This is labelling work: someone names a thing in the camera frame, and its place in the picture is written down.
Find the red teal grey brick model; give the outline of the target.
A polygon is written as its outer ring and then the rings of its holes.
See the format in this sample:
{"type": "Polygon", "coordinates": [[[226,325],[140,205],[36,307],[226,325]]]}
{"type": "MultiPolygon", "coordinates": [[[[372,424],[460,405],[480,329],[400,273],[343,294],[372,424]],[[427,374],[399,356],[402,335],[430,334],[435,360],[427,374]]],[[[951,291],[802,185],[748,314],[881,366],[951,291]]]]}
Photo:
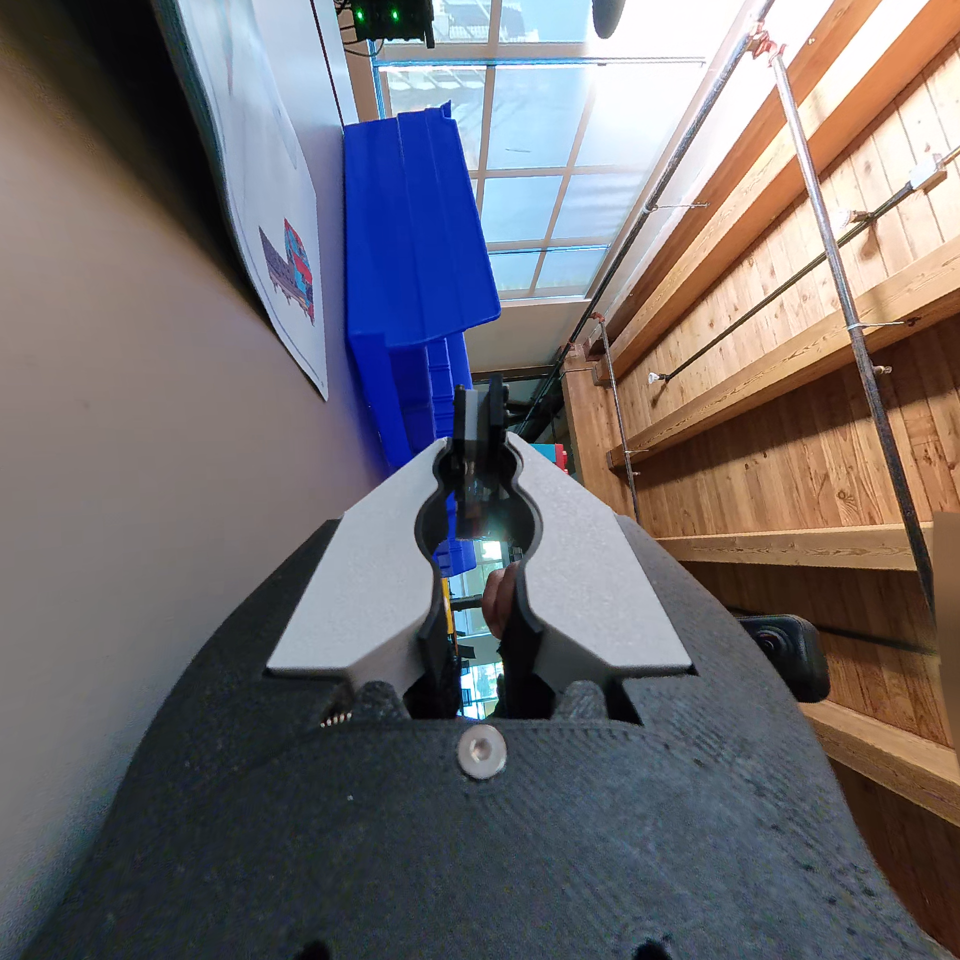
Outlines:
{"type": "Polygon", "coordinates": [[[498,541],[518,556],[532,550],[540,532],[535,506],[520,485],[522,453],[514,445],[519,437],[510,431],[521,409],[500,372],[486,390],[458,386],[447,462],[457,538],[498,541]]]}

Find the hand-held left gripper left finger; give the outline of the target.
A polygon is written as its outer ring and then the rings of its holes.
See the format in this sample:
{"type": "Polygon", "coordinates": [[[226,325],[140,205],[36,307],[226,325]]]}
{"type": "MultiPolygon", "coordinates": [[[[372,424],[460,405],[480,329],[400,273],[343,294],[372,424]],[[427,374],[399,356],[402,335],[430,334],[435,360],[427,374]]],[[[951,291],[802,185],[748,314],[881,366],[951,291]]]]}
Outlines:
{"type": "Polygon", "coordinates": [[[460,668],[435,553],[450,534],[452,442],[426,450],[335,525],[267,661],[276,676],[411,693],[414,716],[455,716],[460,668]]]}

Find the person's right hand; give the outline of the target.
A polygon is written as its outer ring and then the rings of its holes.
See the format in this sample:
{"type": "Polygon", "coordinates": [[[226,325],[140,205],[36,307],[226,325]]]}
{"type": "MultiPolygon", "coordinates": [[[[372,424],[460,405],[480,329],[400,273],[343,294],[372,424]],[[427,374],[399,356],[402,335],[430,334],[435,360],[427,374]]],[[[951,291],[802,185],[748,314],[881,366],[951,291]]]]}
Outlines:
{"type": "Polygon", "coordinates": [[[512,562],[492,570],[486,579],[481,609],[486,627],[498,641],[503,639],[511,616],[518,571],[519,564],[512,562]]]}

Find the black ceiling pipe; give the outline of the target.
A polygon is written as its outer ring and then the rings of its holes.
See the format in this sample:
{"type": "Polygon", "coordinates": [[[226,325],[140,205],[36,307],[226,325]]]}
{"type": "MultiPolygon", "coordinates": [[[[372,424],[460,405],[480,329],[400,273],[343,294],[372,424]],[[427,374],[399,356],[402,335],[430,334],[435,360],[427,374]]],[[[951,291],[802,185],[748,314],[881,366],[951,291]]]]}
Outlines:
{"type": "Polygon", "coordinates": [[[583,330],[584,326],[587,324],[591,314],[595,312],[595,308],[599,305],[599,302],[612,283],[619,267],[627,257],[627,254],[630,252],[630,249],[634,245],[635,241],[638,239],[643,227],[646,225],[647,220],[650,218],[652,213],[658,209],[660,205],[660,199],[665,193],[666,187],[669,186],[671,180],[677,173],[695,138],[698,136],[702,127],[706,123],[710,113],[716,105],[716,102],[721,97],[728,82],[737,69],[737,66],[746,54],[751,40],[762,28],[764,21],[773,5],[773,1],[763,1],[753,2],[747,7],[748,16],[745,20],[745,26],[739,28],[738,35],[735,37],[735,42],[733,43],[730,52],[726,55],[726,58],[722,62],[720,68],[714,71],[713,79],[709,82],[705,93],[700,96],[700,99],[697,102],[696,111],[692,114],[691,119],[686,125],[682,134],[676,139],[676,144],[673,146],[668,158],[663,164],[661,164],[658,177],[653,181],[651,186],[645,189],[644,193],[642,194],[642,202],[639,212],[632,222],[626,239],[622,242],[622,245],[619,246],[615,257],[612,258],[611,262],[606,267],[606,271],[604,272],[596,291],[585,307],[582,317],[578,320],[571,334],[568,336],[568,339],[560,350],[560,353],[558,354],[553,366],[549,369],[546,376],[540,379],[537,391],[531,400],[529,410],[524,414],[522,421],[520,421],[516,426],[519,434],[522,434],[524,429],[532,423],[534,415],[539,411],[539,408],[546,398],[548,389],[553,385],[554,381],[558,379],[564,360],[567,358],[572,347],[576,344],[578,336],[583,330]]]}

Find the grey desk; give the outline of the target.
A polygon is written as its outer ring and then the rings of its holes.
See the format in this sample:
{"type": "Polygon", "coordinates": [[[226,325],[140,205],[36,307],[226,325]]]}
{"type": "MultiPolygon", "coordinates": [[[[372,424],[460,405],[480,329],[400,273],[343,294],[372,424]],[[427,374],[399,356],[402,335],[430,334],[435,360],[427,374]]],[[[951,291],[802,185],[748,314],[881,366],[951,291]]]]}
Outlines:
{"type": "Polygon", "coordinates": [[[263,313],[150,2],[2,2],[2,958],[175,681],[386,474],[345,337],[329,2],[257,2],[318,202],[329,394],[263,313]]]}

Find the black rod with white spotlights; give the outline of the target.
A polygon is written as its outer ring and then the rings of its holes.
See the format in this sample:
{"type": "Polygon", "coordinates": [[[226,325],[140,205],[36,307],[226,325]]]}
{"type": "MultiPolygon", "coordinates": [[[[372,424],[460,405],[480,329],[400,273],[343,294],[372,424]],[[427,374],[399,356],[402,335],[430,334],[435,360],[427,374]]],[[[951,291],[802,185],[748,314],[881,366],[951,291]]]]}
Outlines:
{"type": "MultiPolygon", "coordinates": [[[[832,210],[829,223],[837,247],[843,248],[859,235],[864,234],[868,228],[881,221],[884,216],[898,208],[909,197],[918,192],[928,193],[935,186],[942,183],[949,174],[949,167],[958,160],[958,156],[959,147],[951,149],[946,154],[932,153],[929,157],[914,166],[903,186],[900,186],[891,196],[885,198],[879,206],[872,210],[854,208],[836,208],[832,210]]],[[[735,331],[759,315],[768,306],[772,306],[782,295],[786,294],[787,291],[827,261],[828,256],[825,252],[814,256],[803,267],[790,275],[785,282],[776,286],[771,293],[762,297],[759,302],[751,306],[742,316],[732,321],[714,338],[696,350],[674,369],[666,373],[653,370],[649,371],[647,378],[648,383],[650,385],[669,383],[674,378],[677,378],[696,361],[718,347],[735,331]]]]}

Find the large paned window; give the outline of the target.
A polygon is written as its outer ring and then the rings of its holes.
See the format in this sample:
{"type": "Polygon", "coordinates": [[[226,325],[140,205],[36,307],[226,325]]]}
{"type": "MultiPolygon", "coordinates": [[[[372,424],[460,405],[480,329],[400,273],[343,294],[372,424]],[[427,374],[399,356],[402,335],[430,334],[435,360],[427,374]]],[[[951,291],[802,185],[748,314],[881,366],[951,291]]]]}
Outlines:
{"type": "Polygon", "coordinates": [[[434,2],[432,49],[371,47],[381,114],[449,103],[503,302],[584,299],[743,2],[434,2]]]}

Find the white instruction booklet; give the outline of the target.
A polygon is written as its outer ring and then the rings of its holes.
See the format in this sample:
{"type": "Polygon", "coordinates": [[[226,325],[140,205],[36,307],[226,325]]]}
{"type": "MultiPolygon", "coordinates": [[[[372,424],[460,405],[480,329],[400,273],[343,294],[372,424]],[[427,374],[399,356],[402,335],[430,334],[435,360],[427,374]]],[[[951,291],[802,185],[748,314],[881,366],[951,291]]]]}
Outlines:
{"type": "Polygon", "coordinates": [[[250,1],[151,2],[225,222],[288,353],[329,397],[317,198],[250,1]]]}

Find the thick metal sprinkler pipe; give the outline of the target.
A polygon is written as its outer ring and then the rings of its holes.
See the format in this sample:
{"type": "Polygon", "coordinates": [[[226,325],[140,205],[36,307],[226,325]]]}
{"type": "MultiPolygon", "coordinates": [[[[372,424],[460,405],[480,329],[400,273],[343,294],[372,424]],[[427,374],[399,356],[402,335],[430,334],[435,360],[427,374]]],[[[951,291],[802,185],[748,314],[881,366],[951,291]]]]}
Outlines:
{"type": "Polygon", "coordinates": [[[889,415],[882,401],[875,365],[865,343],[863,333],[865,327],[858,316],[841,252],[830,224],[820,180],[810,152],[809,141],[787,76],[784,63],[785,48],[770,38],[769,32],[762,26],[763,18],[763,13],[757,15],[755,25],[750,32],[749,50],[754,58],[766,55],[769,59],[769,65],[774,71],[776,89],[794,143],[802,180],[821,236],[823,251],[843,314],[846,332],[868,403],[871,420],[878,435],[884,463],[906,532],[908,546],[917,569],[920,588],[928,606],[930,617],[934,619],[934,582],[930,549],[921,530],[921,523],[908,486],[903,460],[896,446],[889,415]]]}

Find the blue plastic bin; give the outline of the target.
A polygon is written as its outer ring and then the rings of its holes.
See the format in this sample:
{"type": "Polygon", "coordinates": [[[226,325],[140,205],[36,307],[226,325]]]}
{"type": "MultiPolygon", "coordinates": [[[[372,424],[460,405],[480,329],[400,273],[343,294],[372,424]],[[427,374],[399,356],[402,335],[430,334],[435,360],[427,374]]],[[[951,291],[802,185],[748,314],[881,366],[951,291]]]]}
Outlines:
{"type": "Polygon", "coordinates": [[[501,303],[450,102],[344,132],[345,336],[393,472],[453,434],[501,303]]]}

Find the thin metal sprinkler pipe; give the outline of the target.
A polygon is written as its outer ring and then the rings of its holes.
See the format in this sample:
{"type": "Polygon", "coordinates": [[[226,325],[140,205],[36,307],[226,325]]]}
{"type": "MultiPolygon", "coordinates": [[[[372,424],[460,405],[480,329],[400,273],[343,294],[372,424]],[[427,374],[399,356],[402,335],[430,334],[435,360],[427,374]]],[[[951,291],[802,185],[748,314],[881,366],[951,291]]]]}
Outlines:
{"type": "Polygon", "coordinates": [[[620,436],[620,447],[623,453],[624,465],[627,474],[628,487],[630,491],[631,506],[633,511],[633,517],[637,525],[642,525],[642,517],[640,512],[640,501],[637,493],[637,486],[635,482],[635,471],[632,464],[632,451],[630,450],[625,422],[623,419],[623,414],[621,410],[621,404],[619,401],[618,394],[618,384],[617,378],[615,376],[614,361],[611,354],[611,343],[608,334],[608,322],[606,317],[599,311],[593,310],[589,314],[589,318],[596,322],[594,331],[590,334],[590,344],[595,345],[597,341],[602,342],[603,353],[606,360],[606,368],[608,373],[608,388],[612,391],[612,399],[614,404],[614,411],[616,416],[616,422],[618,426],[619,436],[620,436]]]}

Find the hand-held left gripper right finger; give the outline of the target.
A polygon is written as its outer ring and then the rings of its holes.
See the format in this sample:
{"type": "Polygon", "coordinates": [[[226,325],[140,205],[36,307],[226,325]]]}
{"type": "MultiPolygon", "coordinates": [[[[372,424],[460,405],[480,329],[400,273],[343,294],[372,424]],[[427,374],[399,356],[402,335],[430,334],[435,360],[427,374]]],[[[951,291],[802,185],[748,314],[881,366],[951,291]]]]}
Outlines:
{"type": "Polygon", "coordinates": [[[540,638],[534,669],[556,694],[551,717],[638,718],[627,681],[692,667],[628,537],[639,529],[526,440],[513,444],[540,523],[505,633],[540,638]]]}

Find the person's right forearm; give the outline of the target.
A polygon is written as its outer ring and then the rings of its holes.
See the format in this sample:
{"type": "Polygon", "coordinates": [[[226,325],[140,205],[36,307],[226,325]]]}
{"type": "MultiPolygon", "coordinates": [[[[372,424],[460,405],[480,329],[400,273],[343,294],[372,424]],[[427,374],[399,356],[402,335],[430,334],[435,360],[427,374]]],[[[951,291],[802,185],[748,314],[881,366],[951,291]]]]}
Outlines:
{"type": "Polygon", "coordinates": [[[556,694],[536,672],[542,642],[535,634],[505,632],[498,654],[503,674],[497,681],[496,719],[549,719],[556,694]]]}

